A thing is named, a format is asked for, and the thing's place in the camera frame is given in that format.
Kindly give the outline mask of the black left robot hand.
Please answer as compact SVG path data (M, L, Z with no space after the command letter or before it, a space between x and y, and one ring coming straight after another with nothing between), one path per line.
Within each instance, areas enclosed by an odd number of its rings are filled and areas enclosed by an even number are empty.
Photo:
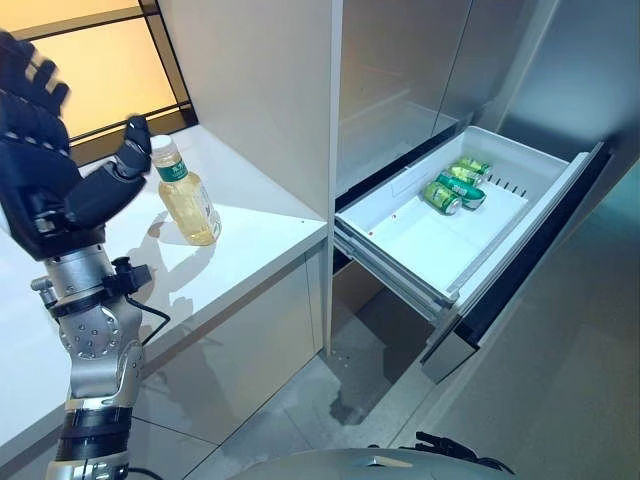
M106 222L146 183L151 135L144 117L129 117L114 159L82 176L62 121L70 88L35 53L1 33L1 212L13 240L44 261L104 243Z

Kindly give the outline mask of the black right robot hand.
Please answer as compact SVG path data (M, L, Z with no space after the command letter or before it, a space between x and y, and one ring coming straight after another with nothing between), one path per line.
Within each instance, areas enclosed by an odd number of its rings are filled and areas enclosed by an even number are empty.
M492 457L480 457L475 453L474 450L450 438L440 437L422 431L417 431L415 434L415 438L415 450L464 460L467 462L483 465L494 470L506 472L511 475L515 474L515 472L509 466L507 466L500 460Z

